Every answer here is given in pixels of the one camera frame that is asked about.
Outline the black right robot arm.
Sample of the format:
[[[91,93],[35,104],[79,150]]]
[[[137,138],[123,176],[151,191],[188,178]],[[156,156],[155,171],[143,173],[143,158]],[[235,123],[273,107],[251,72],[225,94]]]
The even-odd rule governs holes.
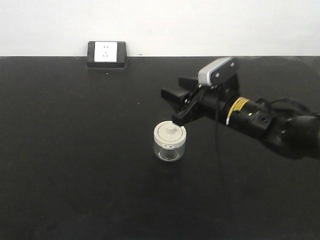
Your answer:
[[[180,90],[161,89],[174,109],[174,124],[184,126],[203,117],[261,142],[271,151],[293,160],[320,158],[320,115],[290,98],[267,101],[241,96],[237,75],[206,86],[180,77]]]

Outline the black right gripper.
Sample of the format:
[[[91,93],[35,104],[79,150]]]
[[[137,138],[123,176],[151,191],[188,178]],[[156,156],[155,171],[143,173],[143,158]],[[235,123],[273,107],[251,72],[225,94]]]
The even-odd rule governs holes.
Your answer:
[[[161,97],[174,110],[178,110],[172,116],[172,122],[176,125],[186,125],[202,117],[224,124],[228,110],[240,96],[237,75],[218,86],[202,86],[196,78],[189,77],[180,77],[178,84],[187,91],[167,88],[160,91]]]

